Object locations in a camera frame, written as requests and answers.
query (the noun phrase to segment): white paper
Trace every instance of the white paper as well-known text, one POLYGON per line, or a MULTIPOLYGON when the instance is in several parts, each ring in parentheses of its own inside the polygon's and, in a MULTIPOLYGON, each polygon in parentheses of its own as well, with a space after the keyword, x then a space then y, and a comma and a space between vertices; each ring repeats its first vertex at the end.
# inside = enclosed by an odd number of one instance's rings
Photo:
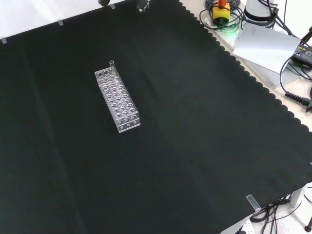
POLYGON ((294 54, 299 43, 298 38, 246 23, 233 54, 280 73, 284 62, 294 54))
POLYGON ((0 39, 101 7, 98 0, 0 0, 0 39))

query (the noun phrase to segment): test tube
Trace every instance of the test tube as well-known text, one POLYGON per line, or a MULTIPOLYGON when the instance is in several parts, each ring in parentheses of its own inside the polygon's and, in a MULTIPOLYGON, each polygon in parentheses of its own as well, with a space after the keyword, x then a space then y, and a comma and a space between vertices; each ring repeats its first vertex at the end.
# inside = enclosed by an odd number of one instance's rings
POLYGON ((116 73, 115 73, 115 62, 112 60, 109 62, 109 65, 111 66, 111 71, 112 71, 112 76, 116 76, 116 73))

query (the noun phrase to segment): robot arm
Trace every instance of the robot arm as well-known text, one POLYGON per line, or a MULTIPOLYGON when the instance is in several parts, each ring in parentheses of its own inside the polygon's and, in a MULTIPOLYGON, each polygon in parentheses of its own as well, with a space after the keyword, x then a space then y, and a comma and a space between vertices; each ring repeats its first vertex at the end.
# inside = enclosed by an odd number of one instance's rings
MULTIPOLYGON (((144 12, 146 11, 149 6, 150 6, 150 1, 151 0, 138 0, 136 8, 139 12, 144 12)), ((110 0, 98 0, 99 4, 102 6, 108 6, 110 3, 110 0)))

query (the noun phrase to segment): black tablecloth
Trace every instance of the black tablecloth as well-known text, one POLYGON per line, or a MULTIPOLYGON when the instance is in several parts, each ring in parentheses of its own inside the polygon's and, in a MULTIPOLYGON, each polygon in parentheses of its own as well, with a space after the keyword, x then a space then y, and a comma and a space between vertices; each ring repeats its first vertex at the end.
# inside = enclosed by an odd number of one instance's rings
POLYGON ((0 233, 217 234, 311 181, 307 127, 178 1, 135 6, 0 46, 0 233), (110 60, 141 120, 121 134, 110 60))

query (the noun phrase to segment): yellow device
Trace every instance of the yellow device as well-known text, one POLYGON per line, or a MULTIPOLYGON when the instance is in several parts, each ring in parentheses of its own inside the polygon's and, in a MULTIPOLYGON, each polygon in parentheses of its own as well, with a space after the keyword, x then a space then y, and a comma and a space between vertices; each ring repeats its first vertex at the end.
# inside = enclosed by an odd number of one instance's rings
MULTIPOLYGON (((230 8, 230 4, 226 3, 225 8, 230 8)), ((228 23, 230 20, 230 11, 227 9, 221 9, 217 5, 213 7, 213 19, 220 23, 228 23)))

